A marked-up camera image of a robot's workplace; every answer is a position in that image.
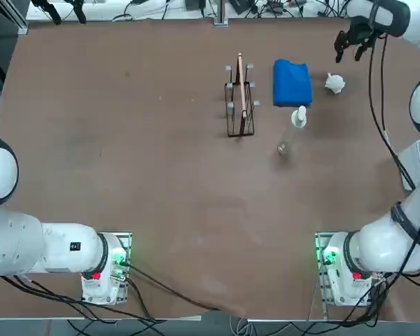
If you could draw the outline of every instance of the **floor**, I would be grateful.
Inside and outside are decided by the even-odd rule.
[[[78,328],[83,328],[88,322],[73,321]],[[297,324],[300,328],[305,328],[305,322]],[[286,323],[255,323],[258,331],[258,336],[266,336],[279,330]],[[319,328],[314,328],[311,331],[321,331],[324,328],[329,328],[327,325],[322,325]],[[141,324],[138,321],[119,321],[115,325],[102,325],[94,323],[87,328],[86,333],[91,336],[129,336],[141,329]],[[165,336],[230,336],[230,328],[228,325],[228,315],[224,313],[208,313],[203,315],[201,322],[190,321],[170,321],[158,326],[157,329],[164,333]],[[7,335],[32,335],[32,336],[74,336],[76,332],[65,320],[54,321],[0,321],[0,336]],[[156,335],[153,331],[147,331],[143,336]],[[279,333],[283,336],[298,336],[301,332],[289,327],[283,332]],[[350,329],[339,329],[328,333],[330,336],[406,336],[417,335],[420,336],[420,324],[415,323],[378,323],[375,328],[368,328],[365,326],[357,326]]]
[[[15,0],[15,5],[22,13],[26,13],[29,0]],[[7,70],[11,61],[11,56],[17,41],[17,29],[0,16],[0,65]],[[222,312],[212,312],[202,316],[202,321],[170,321],[158,326],[158,330],[166,336],[173,335],[231,335],[228,325],[228,315]],[[85,326],[86,321],[73,321],[73,324],[79,328]],[[256,323],[258,336],[265,336],[285,326],[285,323]],[[306,328],[307,323],[298,323],[301,328]],[[312,331],[320,331],[327,328],[326,325],[320,325]],[[115,325],[102,325],[94,323],[87,328],[87,333],[92,336],[105,335],[129,335],[141,329],[138,321],[125,320],[119,321]],[[289,327],[280,335],[294,336],[300,335],[294,327]],[[70,336],[76,335],[76,332],[65,320],[1,320],[0,336],[5,335],[33,335],[33,336]],[[147,331],[143,335],[156,335],[152,331]],[[371,329],[365,326],[358,326],[351,329],[339,329],[331,332],[330,335],[368,335],[368,336],[420,336],[420,323],[378,323]]]

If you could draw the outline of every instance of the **clear glass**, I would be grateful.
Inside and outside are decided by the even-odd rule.
[[[291,154],[293,149],[293,143],[302,129],[292,125],[286,129],[277,144],[277,151],[281,156],[287,156]]]

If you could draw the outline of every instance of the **blue cloth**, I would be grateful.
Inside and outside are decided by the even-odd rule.
[[[274,63],[274,105],[308,106],[313,101],[311,81],[306,64],[286,59]]]

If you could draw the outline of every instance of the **wooden stick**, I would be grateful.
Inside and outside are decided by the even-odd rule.
[[[246,93],[244,92],[244,68],[243,68],[243,55],[238,54],[238,70],[239,70],[239,85],[241,86],[241,117],[245,118],[247,115],[246,111]]]

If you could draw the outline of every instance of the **bottle cap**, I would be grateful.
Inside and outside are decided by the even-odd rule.
[[[305,106],[299,107],[291,114],[291,122],[297,128],[303,128],[307,124],[307,108]]]

